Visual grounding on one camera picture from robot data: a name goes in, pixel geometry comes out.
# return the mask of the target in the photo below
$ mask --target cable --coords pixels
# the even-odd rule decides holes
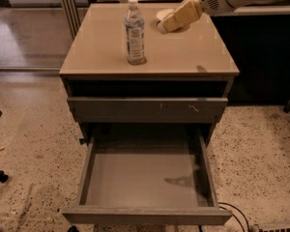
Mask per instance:
[[[236,221],[239,222],[239,224],[241,225],[241,228],[242,228],[243,232],[246,232],[245,229],[244,229],[244,227],[243,227],[243,225],[242,225],[242,223],[240,222],[239,218],[236,217],[234,214],[232,214],[232,216],[236,219]]]
[[[244,218],[245,222],[246,222],[246,226],[247,226],[247,231],[249,232],[249,223],[248,220],[246,218],[246,216],[244,215],[244,213],[237,207],[235,207],[234,205],[231,205],[229,203],[224,203],[224,202],[218,202],[219,205],[226,205],[226,206],[230,206],[232,208],[234,208],[235,210],[237,210]]]

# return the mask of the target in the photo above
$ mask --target cabinet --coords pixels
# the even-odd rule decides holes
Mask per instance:
[[[126,60],[127,5],[91,5],[60,71],[88,143],[72,223],[222,225],[206,154],[239,72],[211,19],[162,35],[141,4],[147,63]]]

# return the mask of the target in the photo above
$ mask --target tabletop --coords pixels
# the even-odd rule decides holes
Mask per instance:
[[[237,69],[211,19],[203,14],[169,34],[157,29],[157,13],[175,3],[139,4],[145,20],[147,63],[127,61],[124,15],[127,4],[92,4],[72,43],[61,75],[212,76],[237,75]]]

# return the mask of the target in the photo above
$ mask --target water bottle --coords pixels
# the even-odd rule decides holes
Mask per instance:
[[[128,0],[129,8],[125,15],[127,60],[132,65],[146,62],[144,56],[144,18],[137,6],[138,0]]]

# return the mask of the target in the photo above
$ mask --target concrete floor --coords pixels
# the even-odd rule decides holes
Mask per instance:
[[[60,67],[71,42],[60,10],[0,9],[0,66]],[[6,147],[0,169],[10,176],[0,184],[0,231],[59,232],[71,226],[60,209],[74,205],[87,149],[78,144],[81,132],[66,97],[58,76],[0,73],[0,146]],[[227,107],[208,153],[218,201],[239,207],[250,224],[290,222],[290,114],[282,107]],[[198,231],[195,226],[77,227]],[[241,228],[231,218],[204,231]]]

